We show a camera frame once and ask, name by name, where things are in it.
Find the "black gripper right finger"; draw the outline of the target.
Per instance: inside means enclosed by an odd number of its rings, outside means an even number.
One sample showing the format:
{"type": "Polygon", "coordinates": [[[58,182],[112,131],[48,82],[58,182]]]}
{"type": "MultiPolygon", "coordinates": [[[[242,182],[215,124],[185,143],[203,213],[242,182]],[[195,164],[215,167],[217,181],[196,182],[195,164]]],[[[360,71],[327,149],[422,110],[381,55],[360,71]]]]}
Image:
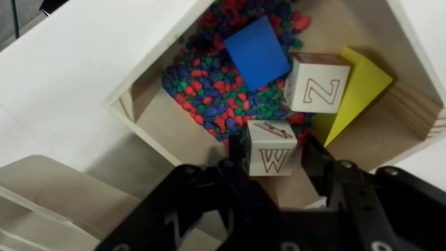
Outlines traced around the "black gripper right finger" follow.
{"type": "Polygon", "coordinates": [[[334,163],[334,157],[317,138],[307,135],[302,145],[300,166],[320,196],[331,195],[334,163]]]}

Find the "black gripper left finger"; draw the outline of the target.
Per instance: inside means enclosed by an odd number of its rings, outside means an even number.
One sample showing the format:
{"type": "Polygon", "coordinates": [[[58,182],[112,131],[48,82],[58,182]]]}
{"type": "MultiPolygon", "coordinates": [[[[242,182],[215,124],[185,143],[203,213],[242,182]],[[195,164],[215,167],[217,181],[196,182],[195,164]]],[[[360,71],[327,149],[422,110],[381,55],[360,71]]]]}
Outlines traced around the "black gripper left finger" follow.
{"type": "Polygon", "coordinates": [[[228,136],[228,156],[243,174],[248,174],[246,152],[239,135],[228,136]]]}

